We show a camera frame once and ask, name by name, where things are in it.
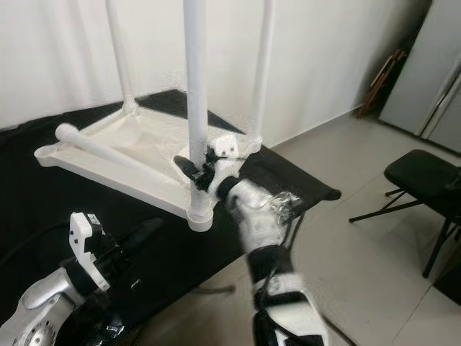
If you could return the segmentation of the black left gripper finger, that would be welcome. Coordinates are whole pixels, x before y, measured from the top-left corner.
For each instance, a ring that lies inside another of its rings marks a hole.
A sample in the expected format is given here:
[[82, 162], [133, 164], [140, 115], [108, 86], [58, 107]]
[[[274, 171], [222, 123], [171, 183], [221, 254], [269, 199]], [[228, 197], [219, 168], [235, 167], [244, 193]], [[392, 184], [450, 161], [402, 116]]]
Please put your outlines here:
[[139, 252], [132, 258], [130, 263], [141, 263], [148, 260], [153, 252], [157, 249], [157, 243], [162, 231], [166, 225], [164, 218], [149, 218], [148, 220], [140, 222], [133, 228], [135, 229], [148, 229], [148, 239], [140, 248]]
[[117, 240], [115, 259], [130, 262], [148, 239], [148, 229], [135, 229]]

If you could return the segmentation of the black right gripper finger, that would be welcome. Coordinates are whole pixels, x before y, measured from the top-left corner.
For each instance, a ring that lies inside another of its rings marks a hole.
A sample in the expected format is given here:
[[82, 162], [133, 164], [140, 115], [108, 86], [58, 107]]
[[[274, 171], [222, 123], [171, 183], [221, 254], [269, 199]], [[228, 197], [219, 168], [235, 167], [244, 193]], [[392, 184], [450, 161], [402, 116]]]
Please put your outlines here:
[[195, 187], [208, 187], [210, 185], [211, 166], [207, 162], [197, 166], [191, 159], [182, 156], [174, 156], [172, 161]]

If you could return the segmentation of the white plastic table top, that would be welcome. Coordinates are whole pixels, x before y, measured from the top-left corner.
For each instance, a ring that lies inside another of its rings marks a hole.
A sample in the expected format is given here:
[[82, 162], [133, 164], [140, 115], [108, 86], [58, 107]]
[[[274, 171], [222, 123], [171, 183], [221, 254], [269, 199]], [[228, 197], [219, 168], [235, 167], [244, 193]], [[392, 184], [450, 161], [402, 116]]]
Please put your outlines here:
[[[128, 115], [118, 110], [79, 131], [180, 181], [180, 187], [152, 180], [144, 172], [60, 142], [55, 136], [55, 130], [53, 136], [56, 143], [37, 148], [34, 157], [42, 166], [60, 167], [184, 218], [192, 231], [203, 233], [211, 229], [216, 198], [192, 185], [174, 164], [174, 156], [189, 158], [188, 119], [183, 115], [169, 115], [144, 107], [138, 107]], [[262, 148], [254, 144], [254, 134], [208, 125], [207, 151], [213, 139], [228, 134], [237, 136], [246, 158]]]

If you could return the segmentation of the black tablecloth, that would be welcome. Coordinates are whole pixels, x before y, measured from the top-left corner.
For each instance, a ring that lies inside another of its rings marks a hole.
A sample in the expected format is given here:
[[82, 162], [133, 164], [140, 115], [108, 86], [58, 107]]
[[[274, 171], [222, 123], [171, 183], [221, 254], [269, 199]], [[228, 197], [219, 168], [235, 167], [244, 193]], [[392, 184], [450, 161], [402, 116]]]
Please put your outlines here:
[[223, 204], [216, 208], [213, 228], [195, 233], [178, 216], [62, 168], [42, 167], [34, 158], [35, 149], [52, 142], [57, 125], [69, 120], [89, 125], [114, 109], [115, 105], [99, 106], [44, 117], [1, 134], [3, 322], [12, 316], [17, 298], [30, 284], [72, 257], [67, 230], [56, 225], [68, 221], [73, 212], [99, 216], [103, 228], [115, 235], [129, 233], [152, 218], [166, 221], [152, 256], [145, 262], [131, 263], [108, 296], [86, 302], [73, 312], [60, 328], [56, 346], [116, 344], [125, 334], [106, 333], [106, 324], [119, 320], [126, 332], [135, 332], [238, 258], [247, 264], [237, 223]]

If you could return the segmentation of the black folding chair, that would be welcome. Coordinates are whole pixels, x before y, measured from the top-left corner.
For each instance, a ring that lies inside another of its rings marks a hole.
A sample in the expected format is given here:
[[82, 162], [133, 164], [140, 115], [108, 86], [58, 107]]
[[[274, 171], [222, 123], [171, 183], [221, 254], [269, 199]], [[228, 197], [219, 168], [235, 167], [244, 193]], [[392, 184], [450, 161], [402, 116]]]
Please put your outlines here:
[[389, 164], [383, 176], [396, 187], [385, 194], [393, 197], [392, 200], [381, 210], [350, 218], [349, 222], [406, 210], [415, 205], [427, 205], [444, 217], [434, 250], [422, 273], [422, 277], [428, 279], [442, 245], [451, 236], [461, 240], [461, 166], [423, 149], [412, 149]]

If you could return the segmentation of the grey door panel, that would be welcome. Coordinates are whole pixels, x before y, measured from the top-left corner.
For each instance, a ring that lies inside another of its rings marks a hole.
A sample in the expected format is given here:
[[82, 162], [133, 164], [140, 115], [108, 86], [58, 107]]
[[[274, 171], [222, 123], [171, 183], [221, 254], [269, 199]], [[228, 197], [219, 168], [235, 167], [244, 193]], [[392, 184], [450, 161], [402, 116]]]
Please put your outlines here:
[[433, 0], [379, 121], [461, 154], [461, 0]]

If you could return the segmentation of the brown folded wooden frame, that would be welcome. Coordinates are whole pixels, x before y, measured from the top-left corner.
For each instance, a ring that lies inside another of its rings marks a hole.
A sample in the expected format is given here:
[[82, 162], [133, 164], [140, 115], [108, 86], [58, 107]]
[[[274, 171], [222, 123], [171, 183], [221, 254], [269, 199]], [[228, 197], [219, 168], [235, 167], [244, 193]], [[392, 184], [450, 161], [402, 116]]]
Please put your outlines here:
[[385, 63], [382, 65], [375, 79], [372, 80], [370, 89], [364, 98], [364, 102], [359, 109], [359, 112], [355, 115], [356, 119], [363, 118], [370, 113], [377, 111], [383, 102], [383, 92], [386, 87], [392, 85], [391, 75], [408, 55], [408, 50], [406, 49], [396, 49], [388, 59], [385, 60]]

